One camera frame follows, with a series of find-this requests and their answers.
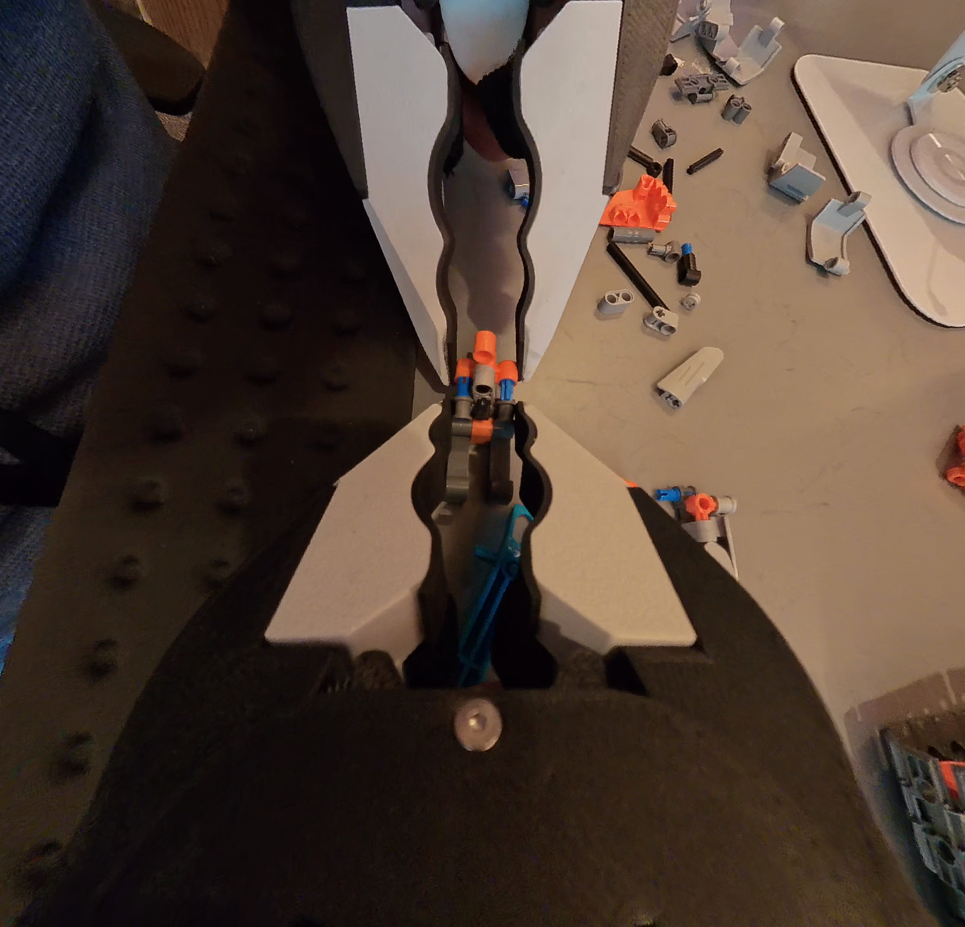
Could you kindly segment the cyan plastic brick tool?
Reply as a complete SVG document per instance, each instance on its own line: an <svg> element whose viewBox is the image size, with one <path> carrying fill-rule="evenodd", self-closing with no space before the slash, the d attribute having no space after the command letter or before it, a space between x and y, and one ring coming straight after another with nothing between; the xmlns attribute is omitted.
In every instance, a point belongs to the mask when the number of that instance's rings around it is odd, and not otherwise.
<svg viewBox="0 0 965 927"><path fill-rule="evenodd" d="M499 608L518 576L522 541L533 522L529 510L522 503L516 503L499 546L495 549L477 546L474 550L476 559L489 564L489 572L462 626L457 649L457 685L460 688L476 687L489 674Z"/></svg>

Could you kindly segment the light grey curved panel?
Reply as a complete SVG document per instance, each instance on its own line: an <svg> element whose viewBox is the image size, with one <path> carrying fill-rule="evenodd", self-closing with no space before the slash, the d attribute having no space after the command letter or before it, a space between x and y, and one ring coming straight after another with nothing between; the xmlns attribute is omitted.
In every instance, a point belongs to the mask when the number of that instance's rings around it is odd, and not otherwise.
<svg viewBox="0 0 965 927"><path fill-rule="evenodd" d="M806 256L810 263L835 276L850 272L847 242L863 225L870 194L859 192L845 200L830 200L808 227Z"/></svg>

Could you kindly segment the grey tracked toy robot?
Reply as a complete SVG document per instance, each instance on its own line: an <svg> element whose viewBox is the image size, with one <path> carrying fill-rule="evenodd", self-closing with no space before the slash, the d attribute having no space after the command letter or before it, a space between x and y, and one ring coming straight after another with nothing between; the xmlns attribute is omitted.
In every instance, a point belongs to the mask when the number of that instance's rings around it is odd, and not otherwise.
<svg viewBox="0 0 965 927"><path fill-rule="evenodd" d="M962 923L963 713L904 720L884 727L880 737L923 865L940 885L949 913Z"/></svg>

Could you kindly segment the grey orange brick claw assembly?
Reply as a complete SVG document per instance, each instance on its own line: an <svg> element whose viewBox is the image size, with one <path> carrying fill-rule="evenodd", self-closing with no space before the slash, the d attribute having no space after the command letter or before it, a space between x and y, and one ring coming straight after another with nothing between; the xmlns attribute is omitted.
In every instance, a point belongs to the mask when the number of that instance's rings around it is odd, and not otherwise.
<svg viewBox="0 0 965 927"><path fill-rule="evenodd" d="M508 505L513 501L511 451L514 438L514 401L497 401L492 417L471 417L471 400L457 398L452 404L451 444L446 466L445 499L463 504L472 483L471 450L484 459L485 497L489 503Z"/></svg>

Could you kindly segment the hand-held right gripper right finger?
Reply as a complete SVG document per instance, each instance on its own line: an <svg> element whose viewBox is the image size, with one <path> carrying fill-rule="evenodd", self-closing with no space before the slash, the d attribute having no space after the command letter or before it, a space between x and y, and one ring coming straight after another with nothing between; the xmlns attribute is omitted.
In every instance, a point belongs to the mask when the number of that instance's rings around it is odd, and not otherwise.
<svg viewBox="0 0 965 927"><path fill-rule="evenodd" d="M620 475L537 408L530 456L547 474L533 531L537 637L549 650L694 644L694 628Z"/></svg>

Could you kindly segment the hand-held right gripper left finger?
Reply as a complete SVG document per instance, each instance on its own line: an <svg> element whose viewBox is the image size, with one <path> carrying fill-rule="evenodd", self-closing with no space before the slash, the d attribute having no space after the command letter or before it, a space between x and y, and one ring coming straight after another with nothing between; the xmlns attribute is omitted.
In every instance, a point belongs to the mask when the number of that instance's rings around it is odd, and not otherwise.
<svg viewBox="0 0 965 927"><path fill-rule="evenodd" d="M414 650L422 641L418 590L430 535L412 499L435 453L435 404L343 475L270 620L273 644Z"/></svg>

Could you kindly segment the white curved blade panel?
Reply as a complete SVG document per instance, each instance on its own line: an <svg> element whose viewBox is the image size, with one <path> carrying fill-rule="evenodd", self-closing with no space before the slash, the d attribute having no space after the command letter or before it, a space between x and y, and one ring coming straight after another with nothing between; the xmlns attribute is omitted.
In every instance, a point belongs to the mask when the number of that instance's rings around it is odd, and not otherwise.
<svg viewBox="0 0 965 927"><path fill-rule="evenodd" d="M706 346L688 356L655 385L657 394L669 407L679 410L720 366L725 355L717 347Z"/></svg>

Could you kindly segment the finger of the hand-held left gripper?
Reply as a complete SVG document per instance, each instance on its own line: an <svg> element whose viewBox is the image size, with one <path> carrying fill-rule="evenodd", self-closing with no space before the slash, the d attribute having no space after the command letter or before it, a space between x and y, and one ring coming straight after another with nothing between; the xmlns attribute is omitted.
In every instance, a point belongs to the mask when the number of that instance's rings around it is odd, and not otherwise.
<svg viewBox="0 0 965 927"><path fill-rule="evenodd" d="M622 0L561 7L522 58L522 121L535 145L525 247L522 376L534 377L604 210Z"/></svg>
<svg viewBox="0 0 965 927"><path fill-rule="evenodd" d="M401 6L350 7L346 18L364 209L428 361L447 384L453 310L439 287L449 244L441 163L454 123L451 53Z"/></svg>

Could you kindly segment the orange panel brick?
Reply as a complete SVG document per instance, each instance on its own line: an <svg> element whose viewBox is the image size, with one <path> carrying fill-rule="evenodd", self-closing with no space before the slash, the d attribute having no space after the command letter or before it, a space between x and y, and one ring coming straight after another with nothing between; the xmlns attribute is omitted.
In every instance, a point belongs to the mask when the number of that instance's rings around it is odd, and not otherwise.
<svg viewBox="0 0 965 927"><path fill-rule="evenodd" d="M615 193L599 225L616 233L620 243L654 243L666 230L678 203L660 177L643 174L632 189Z"/></svg>

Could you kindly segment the light grey box panel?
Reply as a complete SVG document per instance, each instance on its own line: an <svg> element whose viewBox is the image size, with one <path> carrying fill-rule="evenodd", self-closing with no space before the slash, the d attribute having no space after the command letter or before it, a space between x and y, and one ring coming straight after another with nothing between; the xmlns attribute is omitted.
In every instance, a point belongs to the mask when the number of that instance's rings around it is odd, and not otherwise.
<svg viewBox="0 0 965 927"><path fill-rule="evenodd" d="M768 187L796 202L820 190L826 177L815 169L816 156L803 148L803 137L790 132L768 170Z"/></svg>

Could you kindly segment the black perforated pad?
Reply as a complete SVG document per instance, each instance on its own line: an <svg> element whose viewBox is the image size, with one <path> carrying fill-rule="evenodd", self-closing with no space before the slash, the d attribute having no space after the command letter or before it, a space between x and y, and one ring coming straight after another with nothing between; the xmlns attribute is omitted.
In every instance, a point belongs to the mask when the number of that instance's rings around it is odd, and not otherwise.
<svg viewBox="0 0 965 927"><path fill-rule="evenodd" d="M2 676L2 925L320 684L267 607L415 338L296 36L232 0Z"/></svg>

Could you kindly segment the white book stand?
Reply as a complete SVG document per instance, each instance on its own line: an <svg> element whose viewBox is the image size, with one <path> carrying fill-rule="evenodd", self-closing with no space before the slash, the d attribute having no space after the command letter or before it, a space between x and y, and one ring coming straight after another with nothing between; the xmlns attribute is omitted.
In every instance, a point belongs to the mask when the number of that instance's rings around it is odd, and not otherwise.
<svg viewBox="0 0 965 927"><path fill-rule="evenodd" d="M807 54L794 81L905 302L964 327L964 37L927 72Z"/></svg>

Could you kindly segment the pile of light grey panels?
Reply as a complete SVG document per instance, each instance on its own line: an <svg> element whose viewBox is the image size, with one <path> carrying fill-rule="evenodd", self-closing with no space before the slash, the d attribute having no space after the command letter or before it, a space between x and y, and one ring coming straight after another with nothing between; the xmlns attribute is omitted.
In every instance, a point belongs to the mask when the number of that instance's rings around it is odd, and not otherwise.
<svg viewBox="0 0 965 927"><path fill-rule="evenodd" d="M779 36L785 23L775 17L766 26L754 25L741 43L731 34L731 0L700 0L694 13L674 19L669 40L693 35L707 55L732 82L746 85L759 76L781 51Z"/></svg>

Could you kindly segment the long black axle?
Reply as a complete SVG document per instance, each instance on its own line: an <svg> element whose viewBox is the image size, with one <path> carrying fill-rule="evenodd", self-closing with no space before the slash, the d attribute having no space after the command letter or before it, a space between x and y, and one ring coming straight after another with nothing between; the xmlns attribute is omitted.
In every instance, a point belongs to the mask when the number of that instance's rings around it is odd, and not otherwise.
<svg viewBox="0 0 965 927"><path fill-rule="evenodd" d="M626 256L626 254L617 244L609 242L606 246L606 251L609 257L621 269L621 272L624 274L627 280L639 291L641 296L651 308L662 307L664 309L669 309L668 303L663 301L658 293L656 293L656 291L646 281L642 273L633 265L629 257Z"/></svg>

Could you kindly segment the grey white orange brick arm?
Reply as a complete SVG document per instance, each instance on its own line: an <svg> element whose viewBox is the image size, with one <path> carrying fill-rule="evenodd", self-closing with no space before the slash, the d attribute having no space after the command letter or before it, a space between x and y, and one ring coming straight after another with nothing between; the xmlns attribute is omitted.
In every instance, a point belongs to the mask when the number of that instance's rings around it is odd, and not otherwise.
<svg viewBox="0 0 965 927"><path fill-rule="evenodd" d="M739 579L730 519L738 508L731 496L712 496L694 486L658 488L662 503L683 530L734 579Z"/></svg>

